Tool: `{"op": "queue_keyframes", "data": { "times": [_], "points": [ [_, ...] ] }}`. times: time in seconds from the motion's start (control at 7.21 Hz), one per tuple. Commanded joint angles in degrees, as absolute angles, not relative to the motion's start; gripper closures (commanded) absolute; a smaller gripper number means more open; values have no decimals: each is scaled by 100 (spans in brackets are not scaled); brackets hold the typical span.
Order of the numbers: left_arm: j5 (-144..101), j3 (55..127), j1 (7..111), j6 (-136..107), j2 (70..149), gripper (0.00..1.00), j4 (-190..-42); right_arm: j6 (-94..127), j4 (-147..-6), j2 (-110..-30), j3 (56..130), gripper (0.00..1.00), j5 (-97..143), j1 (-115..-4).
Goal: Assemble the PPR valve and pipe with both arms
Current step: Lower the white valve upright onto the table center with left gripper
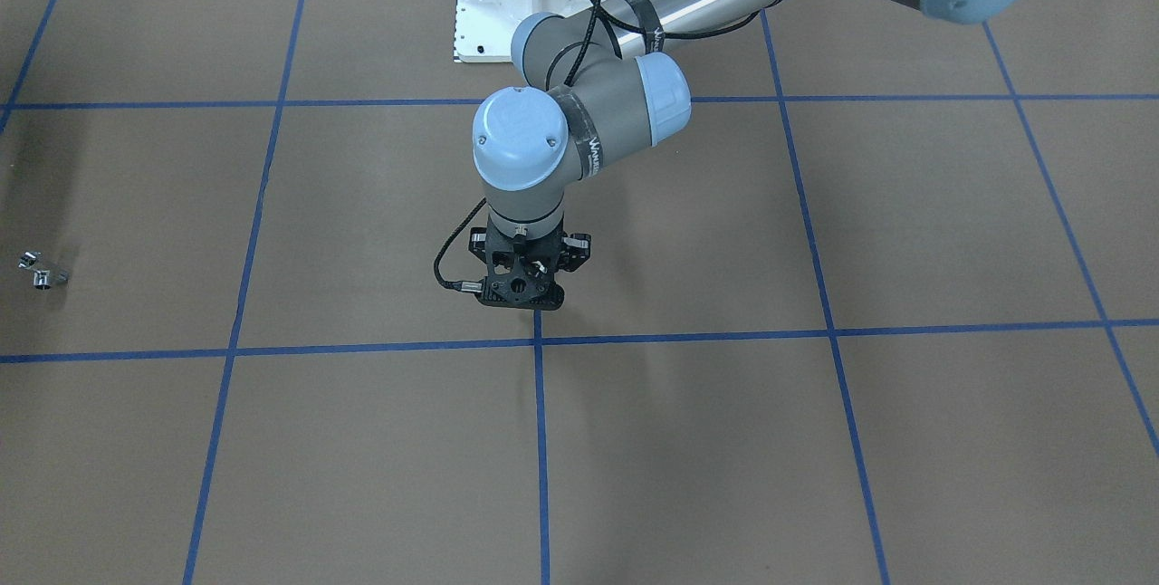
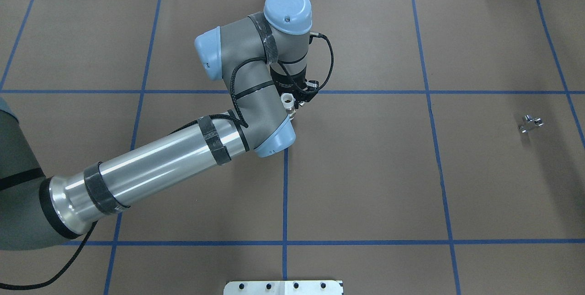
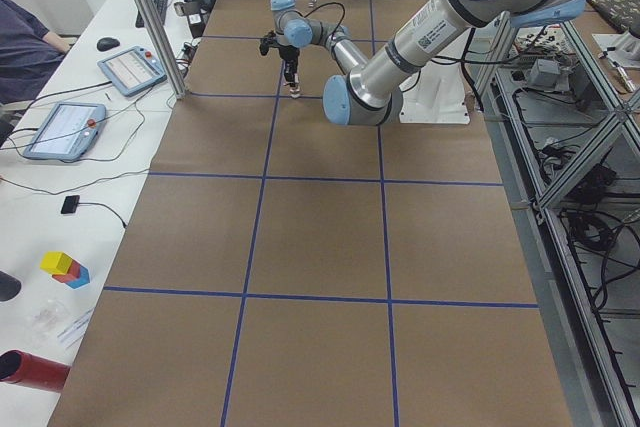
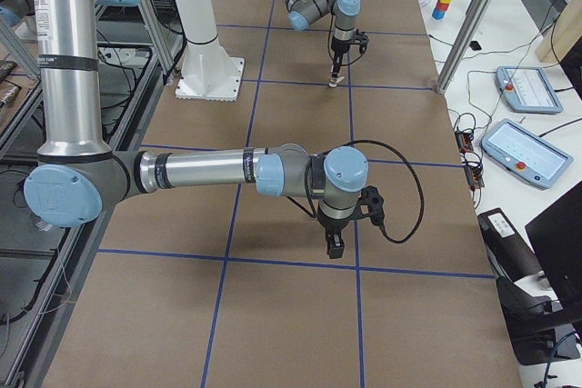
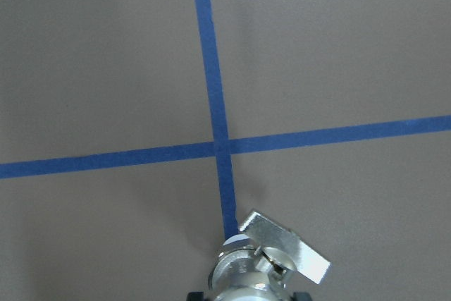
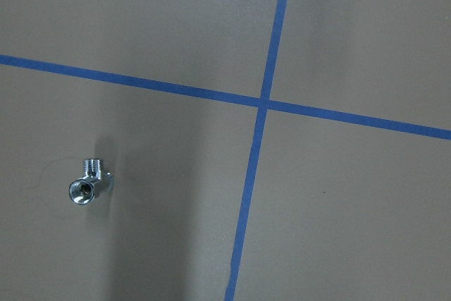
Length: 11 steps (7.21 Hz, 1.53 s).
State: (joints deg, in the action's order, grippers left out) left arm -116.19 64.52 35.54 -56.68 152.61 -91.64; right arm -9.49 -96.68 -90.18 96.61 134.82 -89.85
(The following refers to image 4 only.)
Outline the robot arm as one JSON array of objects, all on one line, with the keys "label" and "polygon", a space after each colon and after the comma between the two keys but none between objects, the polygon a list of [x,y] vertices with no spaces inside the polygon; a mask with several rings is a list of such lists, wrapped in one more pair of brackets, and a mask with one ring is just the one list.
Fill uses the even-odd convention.
[{"label": "robot arm", "polygon": [[327,49],[332,60],[328,85],[335,87],[343,81],[340,74],[346,66],[344,56],[353,46],[363,55],[367,50],[368,36],[356,28],[361,10],[361,0],[283,0],[288,20],[296,31],[306,30],[310,25],[332,15],[333,24],[328,31]]},{"label": "robot arm", "polygon": [[[112,151],[101,122],[98,1],[34,0],[46,139],[37,151],[39,165],[25,180],[25,200],[32,212],[50,224],[76,227],[129,197],[158,189],[254,184],[264,195],[317,199],[312,214],[325,228],[327,255],[341,258],[341,231],[363,217],[359,208],[368,163],[357,149],[340,146],[315,155],[296,144],[191,154]],[[356,33],[361,0],[284,1],[295,30],[305,30],[328,14],[336,19],[329,82],[335,86],[350,46],[366,47],[366,36]],[[186,40],[177,96],[235,101],[245,61],[230,57],[219,43],[211,0],[176,0],[176,6]]]}]

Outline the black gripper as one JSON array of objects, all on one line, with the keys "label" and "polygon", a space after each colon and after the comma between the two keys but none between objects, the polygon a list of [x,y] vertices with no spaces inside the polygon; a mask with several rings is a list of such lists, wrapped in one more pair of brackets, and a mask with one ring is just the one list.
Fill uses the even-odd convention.
[{"label": "black gripper", "polygon": [[345,242],[342,231],[352,221],[351,218],[335,219],[325,214],[319,214],[317,221],[325,229],[326,254],[330,259],[340,259],[343,257]]},{"label": "black gripper", "polygon": [[330,48],[332,51],[331,75],[339,75],[344,56],[350,49],[350,43],[347,40],[332,40]]}]

